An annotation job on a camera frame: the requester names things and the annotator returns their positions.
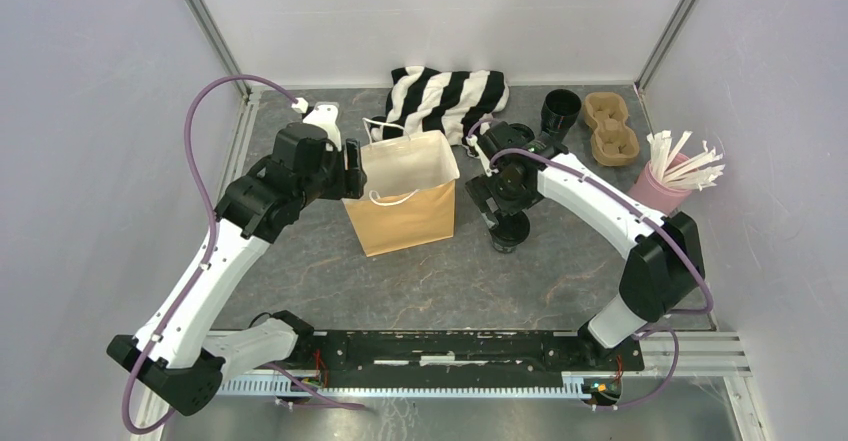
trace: bag handle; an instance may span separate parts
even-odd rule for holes
[[[390,202],[390,203],[383,203],[383,202],[381,202],[381,201],[377,201],[377,198],[379,198],[379,197],[380,197],[380,193],[378,193],[377,191],[374,191],[374,190],[372,189],[371,191],[369,191],[369,192],[368,192],[368,199],[370,199],[370,200],[371,200],[371,202],[372,202],[372,203],[374,203],[374,204],[376,204],[377,206],[397,206],[397,205],[399,205],[399,204],[403,204],[403,203],[407,202],[407,201],[409,200],[409,198],[411,198],[412,196],[414,196],[414,195],[415,195],[415,193],[417,193],[418,191],[421,191],[421,190],[420,190],[420,189],[416,189],[415,191],[413,191],[413,192],[411,192],[411,193],[407,194],[407,195],[406,195],[403,199],[399,199],[399,200],[397,200],[397,201],[392,201],[392,202]]]
[[[371,137],[371,126],[369,126],[371,124],[376,124],[377,126],[383,126],[383,127],[391,126],[393,128],[398,128],[401,131],[403,131],[403,126],[401,126],[399,124],[394,124],[394,123],[384,123],[382,121],[374,121],[373,119],[368,119],[368,118],[362,118],[362,123],[365,124],[365,134],[368,136],[368,144],[374,144],[374,138]]]

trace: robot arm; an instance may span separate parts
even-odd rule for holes
[[[703,276],[698,230],[686,214],[669,218],[640,206],[594,175],[554,136],[542,133],[534,139],[526,126],[500,123],[485,134],[471,136],[469,145],[481,155],[486,169],[484,175],[469,181],[466,189],[483,214],[495,249],[514,251],[530,233],[524,211],[548,198],[601,233],[626,260],[618,295],[578,331],[590,344],[592,354],[608,355],[640,328],[658,321],[697,287],[682,260],[649,223],[643,222],[647,218],[669,233]],[[491,169],[488,160],[507,148],[522,148],[583,173],[583,177],[517,155],[503,156],[497,169]],[[589,176],[594,178],[592,184],[584,182]],[[642,216],[635,217],[595,183],[638,208]]]
[[[244,274],[302,209],[319,198],[362,196],[366,178],[359,143],[349,139],[342,147],[337,116],[337,106],[319,104],[302,123],[281,129],[272,154],[233,181],[215,207],[219,235],[212,257],[165,330],[154,334],[201,263],[208,233],[150,320],[134,336],[118,335],[110,343],[107,353],[129,371],[141,348],[153,341],[138,379],[180,413],[194,414],[222,383],[291,354],[297,334],[278,319],[221,338],[207,334]]]

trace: white wall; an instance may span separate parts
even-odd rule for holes
[[[124,439],[106,345],[202,239],[182,120],[223,70],[183,0],[0,0],[0,26],[0,438]],[[238,102],[201,107],[213,188]]]
[[[684,208],[777,440],[848,429],[846,6],[700,0],[647,87],[655,129],[727,153],[719,186]]]
[[[242,70],[388,85],[391,69],[499,69],[513,83],[634,80],[678,0],[205,0]]]

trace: black and white striped cloth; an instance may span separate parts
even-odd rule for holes
[[[394,86],[386,100],[386,116],[374,118],[403,126],[371,128],[374,141],[436,130],[452,145],[463,143],[468,129],[506,107],[509,88],[499,71],[441,73],[423,66],[392,71]]]

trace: paper bag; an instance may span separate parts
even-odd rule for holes
[[[362,168],[365,195],[344,206],[366,256],[453,236],[459,169],[441,131],[372,142]]]

